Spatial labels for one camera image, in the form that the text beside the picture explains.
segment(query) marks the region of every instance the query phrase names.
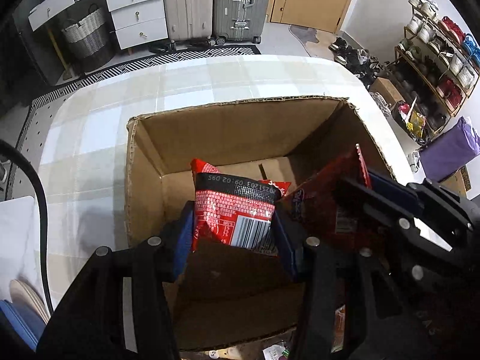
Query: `blue shoe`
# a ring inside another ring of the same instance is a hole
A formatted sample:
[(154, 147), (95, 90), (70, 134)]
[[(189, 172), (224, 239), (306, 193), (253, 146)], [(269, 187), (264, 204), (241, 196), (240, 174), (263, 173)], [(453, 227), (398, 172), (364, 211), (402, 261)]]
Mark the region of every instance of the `blue shoe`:
[(473, 36), (467, 34), (465, 40), (462, 43), (462, 49), (464, 49), (469, 56), (474, 54), (478, 50), (478, 45), (475, 43)]

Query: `table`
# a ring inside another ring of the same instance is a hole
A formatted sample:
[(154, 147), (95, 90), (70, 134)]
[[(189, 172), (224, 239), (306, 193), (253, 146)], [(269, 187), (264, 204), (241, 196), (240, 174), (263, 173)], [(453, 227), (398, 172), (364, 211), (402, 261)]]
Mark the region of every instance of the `table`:
[(74, 93), (54, 117), (38, 171), (49, 211), (47, 268), (54, 305), (98, 246), (127, 247), (123, 208), (125, 126), (130, 117), (212, 102), (299, 95), (349, 98), (397, 181), (413, 181), (402, 147), (368, 91), (329, 60), (200, 58), (125, 73)]

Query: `aluminum suitcase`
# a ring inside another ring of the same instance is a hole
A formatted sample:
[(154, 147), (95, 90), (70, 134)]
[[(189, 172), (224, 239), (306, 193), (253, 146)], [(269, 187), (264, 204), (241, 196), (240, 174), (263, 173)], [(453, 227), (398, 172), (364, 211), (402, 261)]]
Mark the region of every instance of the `aluminum suitcase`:
[(172, 41), (210, 38), (213, 0), (164, 0), (166, 26)]
[(214, 0), (213, 33), (217, 44), (225, 41), (260, 43), (268, 0)]

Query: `cardboard box on floor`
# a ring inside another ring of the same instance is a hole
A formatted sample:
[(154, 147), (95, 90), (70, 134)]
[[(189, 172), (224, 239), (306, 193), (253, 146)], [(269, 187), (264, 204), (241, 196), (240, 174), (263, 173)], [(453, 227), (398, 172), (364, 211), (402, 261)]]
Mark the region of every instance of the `cardboard box on floor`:
[[(192, 158), (223, 173), (291, 181), (291, 190), (359, 143), (389, 175), (346, 99), (297, 97), (213, 103), (141, 115), (128, 123), (126, 227), (130, 245), (161, 232), (194, 199)], [(294, 327), (303, 285), (275, 257), (200, 240), (181, 280), (164, 284), (179, 350), (231, 347)]]

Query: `snack package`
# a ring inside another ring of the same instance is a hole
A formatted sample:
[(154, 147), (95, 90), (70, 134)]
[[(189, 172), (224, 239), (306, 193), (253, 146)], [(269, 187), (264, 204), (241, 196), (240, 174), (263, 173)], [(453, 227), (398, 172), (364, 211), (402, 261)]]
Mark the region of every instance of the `snack package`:
[(270, 220), (274, 203), (291, 183), (224, 175), (197, 158), (191, 162), (191, 171), (195, 184), (193, 251), (199, 237), (208, 237), (262, 254), (277, 253)]
[(379, 236), (337, 204), (333, 191), (337, 180), (347, 176), (371, 188), (360, 146), (327, 164), (320, 172), (283, 197), (280, 203), (290, 217), (335, 248), (345, 251), (376, 249)]

